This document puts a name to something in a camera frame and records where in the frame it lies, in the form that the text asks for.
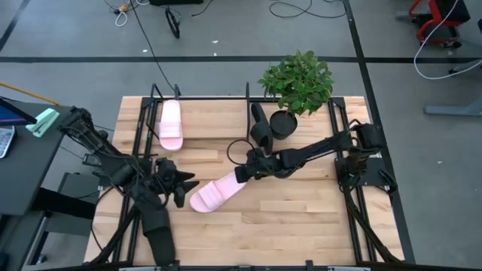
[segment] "concrete floor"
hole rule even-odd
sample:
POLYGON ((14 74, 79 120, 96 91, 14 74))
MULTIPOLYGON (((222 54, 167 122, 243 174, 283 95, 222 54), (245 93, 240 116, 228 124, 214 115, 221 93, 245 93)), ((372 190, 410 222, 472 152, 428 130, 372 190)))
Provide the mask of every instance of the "concrete floor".
MULTIPOLYGON (((121 0, 108 0, 120 5, 121 0)), ((424 105, 464 105, 479 98, 480 71, 443 81, 427 81, 413 65, 397 63, 418 50, 416 28, 395 20, 411 0, 350 0, 366 57, 389 57, 392 63, 368 63, 380 117, 399 183, 402 205, 416 262, 439 266, 482 268, 480 206, 482 185, 477 171, 482 132, 478 118, 437 117, 423 113, 424 105)), ((428 46, 421 57, 480 57, 482 34, 476 27, 482 3, 465 0, 472 20, 460 27, 464 45, 452 56, 428 46)), ((0 2, 0 34, 7 28, 22 0, 0 2)), ((308 5, 308 1, 296 2, 308 5)), ((330 62, 334 94, 365 96, 362 74, 345 17, 328 20, 304 14, 284 20, 268 11, 268 0, 214 0, 208 10, 191 17, 203 5, 175 6, 183 17, 182 38, 175 40, 163 10, 154 6, 137 9, 158 56, 281 56, 313 50, 318 56, 351 57, 351 62, 330 62)), ((289 14, 289 9, 280 8, 289 14)), ((313 12, 336 15, 341 3, 313 2, 313 12)), ((153 82, 164 93, 169 88, 153 62, 13 63, 8 57, 150 56, 133 12, 122 28, 101 0, 31 0, 0 51, 0 81, 87 108, 96 124, 114 128, 122 96, 146 95, 153 82)), ((244 83, 252 94, 262 94, 255 82, 269 62, 163 62, 167 77, 183 95, 242 95, 244 83)), ((428 75, 445 75, 452 65, 423 64, 428 75)), ((0 96, 33 101, 30 97, 0 89, 0 96)), ((63 146, 76 154, 85 150, 70 139, 63 146)), ((59 150, 44 182, 56 189, 64 172, 88 173, 77 157, 59 150)), ((78 265, 87 238, 52 235, 44 253, 49 261, 27 269, 78 265)))

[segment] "table leg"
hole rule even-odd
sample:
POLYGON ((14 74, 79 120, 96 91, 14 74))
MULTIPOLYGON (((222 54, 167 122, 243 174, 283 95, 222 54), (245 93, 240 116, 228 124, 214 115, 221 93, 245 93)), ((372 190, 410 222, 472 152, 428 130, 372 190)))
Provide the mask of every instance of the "table leg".
POLYGON ((59 212, 66 215, 73 215, 78 218, 93 219, 96 205, 62 195, 45 188, 40 188, 32 206, 35 210, 59 212))

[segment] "pink slide sandal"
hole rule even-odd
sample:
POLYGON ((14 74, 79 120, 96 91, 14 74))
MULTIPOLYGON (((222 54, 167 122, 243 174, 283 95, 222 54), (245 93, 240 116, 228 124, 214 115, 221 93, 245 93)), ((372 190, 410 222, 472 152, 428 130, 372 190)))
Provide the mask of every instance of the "pink slide sandal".
POLYGON ((191 207, 198 212, 212 212, 238 193, 246 184, 238 184, 234 172, 217 181, 210 181, 191 196, 191 207))
POLYGON ((179 101, 163 102, 159 123, 160 145, 168 151, 179 151, 182 147, 181 105, 179 101))

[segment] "potted plant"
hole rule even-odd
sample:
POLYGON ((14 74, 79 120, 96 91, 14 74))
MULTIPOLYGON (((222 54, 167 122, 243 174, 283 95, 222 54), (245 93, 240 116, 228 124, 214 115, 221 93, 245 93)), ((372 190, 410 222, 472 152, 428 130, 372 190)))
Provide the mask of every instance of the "potted plant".
POLYGON ((285 139, 297 127, 295 115, 308 112, 311 115, 327 102, 333 92, 328 64, 318 62, 314 52, 287 56, 278 66, 271 66, 258 81, 264 87, 264 95, 278 96, 279 108, 270 118, 270 126, 276 139, 285 139))

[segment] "wooden tabletop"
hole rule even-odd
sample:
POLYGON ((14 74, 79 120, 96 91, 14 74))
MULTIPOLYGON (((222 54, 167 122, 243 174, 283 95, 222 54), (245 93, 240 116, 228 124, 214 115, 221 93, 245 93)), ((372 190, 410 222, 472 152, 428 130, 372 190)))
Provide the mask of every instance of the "wooden tabletop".
MULTIPOLYGON (((113 144, 125 154, 130 154, 133 149, 141 100, 141 96, 127 96, 122 100, 113 144)), ((349 120, 370 121, 363 97, 345 97, 345 101, 349 120)), ((183 129, 186 130, 191 129, 187 125, 199 126, 205 122, 206 126, 211 126, 210 129, 216 129, 217 123, 232 124, 230 118, 246 116, 245 103, 226 106, 221 100, 189 101, 190 105, 183 105, 183 102, 180 101, 182 114, 185 111, 195 112, 192 116, 197 115, 203 120, 190 123, 183 118, 186 122, 183 123, 183 129), (213 111, 228 111, 224 112, 228 117, 223 118, 222 114, 216 114, 217 117, 203 115, 208 112, 212 114, 213 111)), ((276 103, 264 103, 262 106, 268 118, 278 110, 276 103)), ((160 119, 161 110, 160 105, 157 120, 160 119)), ((274 150, 302 148, 332 136, 330 123, 327 106, 310 117, 298 117, 297 130, 286 140, 275 140, 274 150)), ((240 137, 246 134, 245 129, 239 132, 243 133, 240 137)), ((226 148, 237 134, 228 137, 230 139, 211 139, 212 132, 207 130, 202 131, 198 139, 195 135, 186 139, 178 152, 163 150, 157 140, 153 141, 151 150, 159 157, 173 160, 179 170, 195 173, 194 179, 201 181, 201 184, 194 191, 233 171, 234 165, 227 159, 226 148)), ((144 150, 146 137, 145 127, 140 153, 144 150)), ((239 143, 232 147, 230 155, 235 161, 244 163, 248 149, 248 145, 239 143)), ((388 195, 375 187, 364 187, 363 191, 375 233, 396 257, 403 258, 388 195)), ((343 194, 338 190, 334 170, 334 154, 307 163, 289 179, 253 179, 213 213, 195 212, 189 205, 192 193, 188 194, 183 209, 176 208, 172 200, 168 205, 176 257, 182 266, 300 266, 305 264, 305 260, 313 260, 315 265, 355 264, 346 206, 343 194)), ((105 245, 117 229, 121 203, 121 196, 113 190, 97 206, 93 230, 101 245, 105 245)), ((367 260, 367 246, 361 228, 358 232, 364 259, 367 260)), ((127 258, 129 236, 130 228, 124 236, 121 260, 127 258)), ((91 236, 85 260, 92 260, 98 253, 99 249, 91 236)), ((134 265, 155 265, 141 228, 134 265)))

